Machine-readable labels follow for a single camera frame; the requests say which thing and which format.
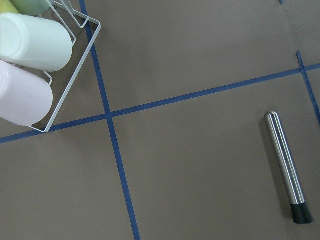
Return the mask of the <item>steel muddler black tip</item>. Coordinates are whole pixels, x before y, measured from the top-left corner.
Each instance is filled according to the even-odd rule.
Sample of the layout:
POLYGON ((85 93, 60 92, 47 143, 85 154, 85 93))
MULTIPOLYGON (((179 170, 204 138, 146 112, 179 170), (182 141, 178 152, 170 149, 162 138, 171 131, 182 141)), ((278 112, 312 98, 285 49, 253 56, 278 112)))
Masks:
POLYGON ((268 111, 264 118, 287 191, 292 220, 298 225, 310 224, 314 220, 305 199, 279 114, 275 111, 268 111))

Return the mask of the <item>pink plastic cup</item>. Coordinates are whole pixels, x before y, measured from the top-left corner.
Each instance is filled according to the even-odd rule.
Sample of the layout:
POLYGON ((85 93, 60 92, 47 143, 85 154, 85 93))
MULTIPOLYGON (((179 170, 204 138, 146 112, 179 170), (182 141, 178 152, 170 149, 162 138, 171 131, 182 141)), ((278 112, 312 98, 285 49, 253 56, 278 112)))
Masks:
POLYGON ((42 78, 0 62, 0 117, 18 126, 42 120, 53 104, 53 92, 42 78))

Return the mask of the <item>white plastic cup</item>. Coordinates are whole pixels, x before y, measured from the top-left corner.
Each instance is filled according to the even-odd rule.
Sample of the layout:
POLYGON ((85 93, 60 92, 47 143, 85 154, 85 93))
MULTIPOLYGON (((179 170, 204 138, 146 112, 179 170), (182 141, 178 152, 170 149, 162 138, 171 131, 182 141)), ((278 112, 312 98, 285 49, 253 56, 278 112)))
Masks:
POLYGON ((73 43, 60 23, 16 13, 0 15, 0 59, 32 69, 56 72, 70 61, 73 43))

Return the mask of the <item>green plastic cup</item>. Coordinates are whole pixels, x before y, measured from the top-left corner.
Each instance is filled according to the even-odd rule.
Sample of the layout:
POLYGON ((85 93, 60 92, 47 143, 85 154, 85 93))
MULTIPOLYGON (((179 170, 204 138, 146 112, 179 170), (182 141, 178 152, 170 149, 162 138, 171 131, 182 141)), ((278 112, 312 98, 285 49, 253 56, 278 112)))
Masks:
POLYGON ((11 3, 18 10, 19 13, 30 16, 41 15, 50 9, 50 4, 46 0, 11 0, 11 3))

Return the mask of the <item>yellow plastic cup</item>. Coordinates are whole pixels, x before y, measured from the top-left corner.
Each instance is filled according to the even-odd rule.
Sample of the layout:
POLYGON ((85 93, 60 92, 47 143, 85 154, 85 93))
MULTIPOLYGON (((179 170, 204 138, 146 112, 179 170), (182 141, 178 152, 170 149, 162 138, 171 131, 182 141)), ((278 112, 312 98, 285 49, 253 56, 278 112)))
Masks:
POLYGON ((19 14, 19 11, 12 4, 10 0, 0 0, 0 13, 14 13, 19 14))

